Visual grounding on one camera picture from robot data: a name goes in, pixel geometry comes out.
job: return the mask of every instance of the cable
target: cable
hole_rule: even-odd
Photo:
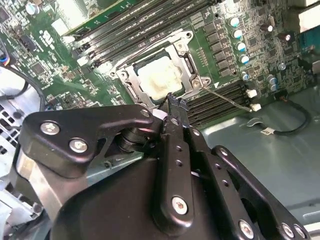
[[[25,80],[26,83],[28,83],[30,86],[32,86],[36,92],[38,93],[39,95],[39,98],[40,98],[40,108],[39,108],[39,111],[40,112],[44,112],[45,111],[45,107],[46,107],[46,97],[44,95],[44,93],[42,92],[42,89],[38,86],[38,84],[29,76],[25,75],[24,73],[16,70],[15,68],[13,68],[12,66],[2,66],[3,68],[11,71],[12,73],[18,75],[19,77],[21,77],[23,80]]]
[[[289,100],[289,99],[286,99],[284,97],[281,97],[280,98],[281,101],[283,101],[285,104],[288,104],[289,106],[293,107],[294,109],[298,110],[299,112],[303,113],[304,117],[305,117],[305,120],[304,122],[298,126],[296,129],[293,129],[293,130],[290,130],[290,131],[278,131],[278,130],[274,130],[273,131],[273,134],[274,135],[277,135],[277,136],[291,136],[291,135],[295,135],[295,134],[298,134],[299,132],[301,132],[303,129],[305,129],[312,121],[312,116],[311,114],[306,110],[304,109],[301,105]],[[265,129],[268,129],[269,127],[266,126],[265,124],[263,123],[259,123],[257,124],[259,125],[263,130]]]
[[[24,86],[21,89],[21,91],[19,91],[17,94],[14,94],[14,95],[3,95],[3,96],[0,96],[0,101],[12,100],[12,99],[15,99],[15,98],[21,96],[22,94],[24,94],[27,91],[28,87],[29,87],[29,83],[24,82]]]

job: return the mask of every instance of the black plastic arm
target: black plastic arm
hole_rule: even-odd
[[[98,154],[99,139],[106,139],[104,149],[108,149],[123,129],[148,128],[153,122],[153,115],[141,105],[37,112],[24,120],[19,141],[29,158],[62,177],[79,178]],[[59,132],[45,134],[41,130],[43,123],[56,124]],[[85,142],[85,152],[70,148],[70,142],[75,139]]]

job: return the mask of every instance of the black metal bracket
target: black metal bracket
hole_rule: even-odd
[[[104,239],[105,233],[97,233],[101,228],[117,239],[310,239],[228,149],[208,148],[189,125],[184,100],[169,94],[160,109],[168,113],[163,121],[140,105],[34,113],[25,119],[21,150],[64,178],[82,176],[96,156],[148,153],[147,159],[71,198],[60,210],[53,239]],[[57,134],[41,131],[48,122],[59,127]],[[87,150],[72,151],[73,139],[84,141]],[[139,221],[145,227],[139,228]],[[128,232],[119,233],[118,226]]]

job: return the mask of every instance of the microchip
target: microchip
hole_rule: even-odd
[[[219,29],[219,30],[217,31],[217,33],[218,33],[219,35],[224,34],[224,33],[225,33],[225,30],[224,30],[223,28],[221,28],[221,29]]]
[[[249,44],[250,46],[254,46],[257,44],[257,39],[255,37],[249,39]]]
[[[231,71],[230,71],[229,68],[223,69],[223,70],[221,70],[219,72],[220,72],[221,77],[226,77],[226,76],[231,75]]]
[[[220,61],[225,58],[225,53],[223,51],[220,51],[217,54],[215,54],[214,57],[217,61]]]
[[[260,8],[260,9],[258,10],[258,14],[259,14],[260,16],[264,15],[265,13],[266,13],[266,11],[265,11],[265,8],[264,8],[264,7]]]
[[[230,47],[226,47],[225,49],[223,49],[223,51],[224,51],[224,53],[225,54],[230,54],[231,53],[231,51],[230,51]]]
[[[227,42],[228,42],[228,40],[226,38],[223,38],[220,40],[220,43],[222,43],[222,44],[226,44]]]
[[[6,20],[8,20],[10,18],[10,16],[8,15],[7,11],[3,8],[0,7],[0,22],[4,22]]]
[[[36,75],[43,74],[46,71],[40,63],[36,63],[31,67],[31,69]]]
[[[209,35],[207,38],[208,38],[208,41],[210,44],[214,44],[217,41],[219,41],[219,36],[218,36],[218,33],[216,33],[216,32]]]
[[[216,44],[211,46],[212,52],[216,53],[222,49],[221,43],[217,42]]]
[[[220,70],[225,69],[226,67],[228,67],[228,62],[226,60],[222,60],[218,62],[217,65]]]
[[[69,79],[74,79],[75,78],[74,73],[71,72],[71,71],[67,73],[67,76],[68,76]]]
[[[204,26],[204,31],[206,34],[213,33],[215,30],[216,30],[216,27],[214,23],[210,23]]]
[[[232,58],[232,56],[228,56],[228,57],[226,58],[226,60],[227,60],[228,62],[231,62],[231,61],[233,60],[233,58]]]
[[[271,57],[274,57],[274,56],[276,55],[276,53],[277,53],[277,51],[276,51],[275,48],[274,48],[274,49],[271,49],[271,50],[269,51],[269,54],[270,54]]]
[[[252,74],[255,73],[255,70],[254,70],[252,67],[250,67],[250,68],[247,70],[247,72],[248,72],[249,75],[252,75]]]

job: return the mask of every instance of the screw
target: screw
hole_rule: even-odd
[[[226,151],[225,149],[220,148],[220,152],[221,152],[223,155],[228,156],[228,153],[227,153],[227,151]]]
[[[197,129],[193,129],[192,131],[196,136],[200,136],[200,132]]]
[[[69,143],[69,147],[76,153],[84,153],[88,149],[88,145],[81,139],[74,139]]]
[[[291,228],[290,228],[287,224],[282,223],[282,228],[283,228],[284,232],[285,232],[290,238],[294,238],[294,237],[295,237],[294,232],[291,230]]]
[[[177,119],[175,119],[175,118],[171,118],[171,122],[172,122],[174,125],[179,126],[179,122],[178,122],[178,120],[177,120]]]
[[[149,113],[147,110],[145,110],[145,109],[141,110],[140,113],[141,113],[143,116],[147,117],[147,118],[150,117],[150,113]]]
[[[287,65],[283,62],[278,65],[279,71],[286,70],[286,68],[287,68]]]
[[[254,231],[252,230],[251,226],[249,223],[247,223],[245,220],[240,220],[239,221],[239,227],[243,234],[248,238],[248,239],[253,239],[255,234]]]
[[[56,135],[60,132],[60,128],[57,124],[52,122],[45,122],[40,126],[41,131],[47,135]]]
[[[180,215],[185,215],[188,211],[186,202],[178,196],[172,198],[172,207],[176,211],[176,213]]]
[[[303,238],[306,238],[306,235],[304,233],[304,231],[302,231],[301,227],[299,227],[298,225],[294,225],[294,229],[296,230],[296,232]]]

